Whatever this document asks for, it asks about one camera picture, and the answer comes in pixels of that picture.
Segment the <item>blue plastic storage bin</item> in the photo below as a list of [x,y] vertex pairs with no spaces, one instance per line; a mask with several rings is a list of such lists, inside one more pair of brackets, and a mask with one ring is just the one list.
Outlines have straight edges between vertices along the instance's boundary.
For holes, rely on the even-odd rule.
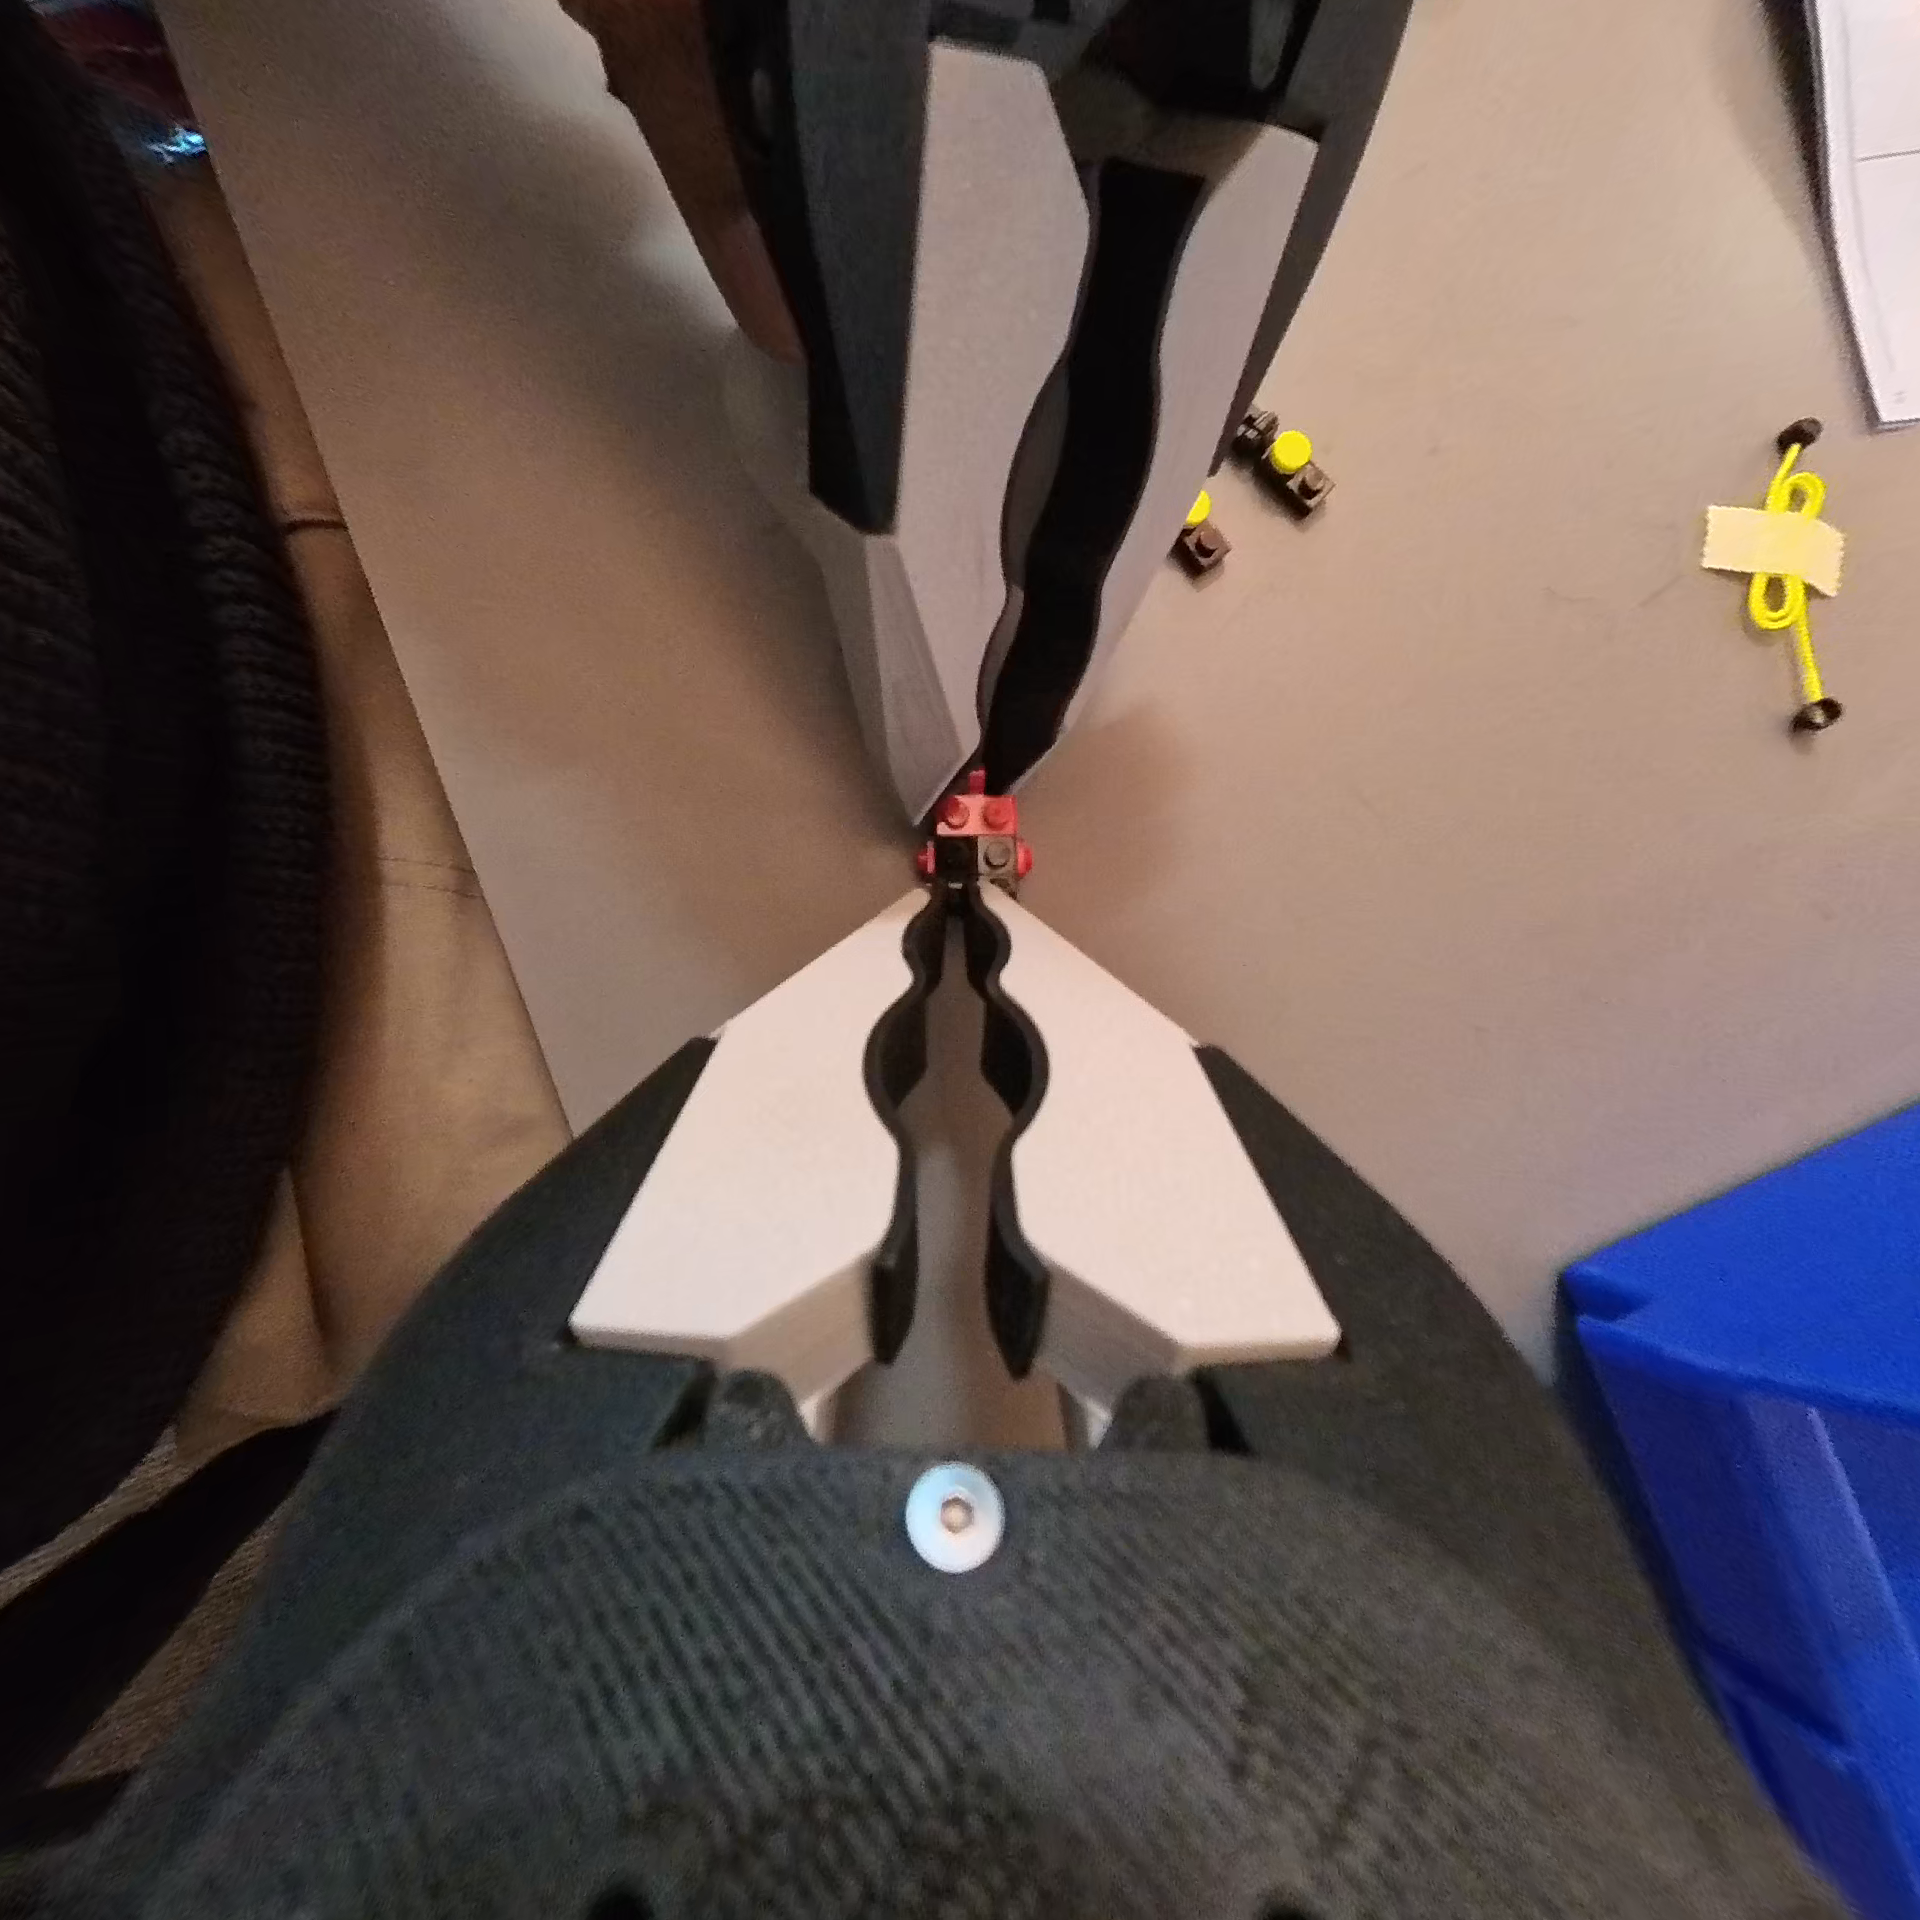
[[1858,1916],[1916,1916],[1916,1106],[1561,1287],[1734,1747]]

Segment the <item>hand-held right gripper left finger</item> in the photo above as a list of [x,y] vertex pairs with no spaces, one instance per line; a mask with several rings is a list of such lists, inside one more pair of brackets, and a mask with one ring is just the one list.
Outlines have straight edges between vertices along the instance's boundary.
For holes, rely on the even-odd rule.
[[724,1021],[615,1229],[577,1345],[776,1379],[815,1433],[915,1321],[916,1152],[946,904],[915,888]]

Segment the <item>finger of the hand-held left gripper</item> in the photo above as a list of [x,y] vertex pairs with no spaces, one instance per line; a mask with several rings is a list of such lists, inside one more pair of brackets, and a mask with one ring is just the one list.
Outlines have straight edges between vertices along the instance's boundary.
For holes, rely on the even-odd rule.
[[987,729],[981,688],[1012,605],[1010,494],[1088,250],[1092,209],[1043,68],[935,42],[890,528],[860,532],[811,494],[799,373],[728,346],[742,462],[823,579],[862,742],[909,823]]
[[1015,789],[1092,701],[1219,462],[1315,142],[1151,116],[1092,164],[1092,264],[1020,476],[1020,591],[981,759]]

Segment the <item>beige tape piece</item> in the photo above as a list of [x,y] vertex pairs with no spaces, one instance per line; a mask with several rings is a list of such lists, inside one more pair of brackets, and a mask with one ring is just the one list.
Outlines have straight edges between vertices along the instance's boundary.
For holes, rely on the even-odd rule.
[[1844,535],[1793,509],[1709,506],[1699,563],[1747,579],[1798,581],[1818,597],[1842,587]]

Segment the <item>lego instruction booklet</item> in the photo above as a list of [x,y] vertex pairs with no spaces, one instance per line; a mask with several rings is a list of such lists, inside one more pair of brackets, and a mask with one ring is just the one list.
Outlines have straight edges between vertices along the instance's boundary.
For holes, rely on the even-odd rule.
[[1806,2],[1818,189],[1864,398],[1916,424],[1916,2]]

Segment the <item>yellow black lego spider model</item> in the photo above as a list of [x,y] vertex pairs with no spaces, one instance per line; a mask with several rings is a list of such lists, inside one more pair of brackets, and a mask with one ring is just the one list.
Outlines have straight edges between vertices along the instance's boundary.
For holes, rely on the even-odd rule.
[[[1232,467],[1240,467],[1294,523],[1314,523],[1332,499],[1332,473],[1319,462],[1315,445],[1305,430],[1281,421],[1276,410],[1245,410],[1229,435]],[[1187,581],[1211,579],[1232,556],[1232,543],[1211,509],[1211,487],[1199,491],[1187,515],[1181,520],[1180,538],[1172,543],[1172,562]]]

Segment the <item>person's left hand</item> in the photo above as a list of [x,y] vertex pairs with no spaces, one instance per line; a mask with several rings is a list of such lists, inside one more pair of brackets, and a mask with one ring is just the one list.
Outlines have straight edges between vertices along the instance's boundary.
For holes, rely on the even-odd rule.
[[615,100],[634,116],[715,289],[745,335],[802,363],[768,242],[732,153],[703,2],[562,2],[591,37]]

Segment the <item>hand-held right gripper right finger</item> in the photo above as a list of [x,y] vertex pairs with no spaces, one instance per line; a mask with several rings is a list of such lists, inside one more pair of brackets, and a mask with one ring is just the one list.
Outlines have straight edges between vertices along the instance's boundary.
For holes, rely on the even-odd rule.
[[962,946],[1010,1114],[990,1329],[1012,1379],[1057,1384],[1068,1442],[1143,1379],[1328,1357],[1339,1321],[1200,1047],[998,888],[962,893]]

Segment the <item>small red black lego assembly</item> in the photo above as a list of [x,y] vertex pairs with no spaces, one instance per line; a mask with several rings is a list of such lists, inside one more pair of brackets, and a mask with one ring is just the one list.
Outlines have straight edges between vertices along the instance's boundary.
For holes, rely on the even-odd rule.
[[921,881],[946,888],[998,888],[1020,898],[1034,854],[1023,837],[1020,796],[970,766],[935,807],[915,858]]

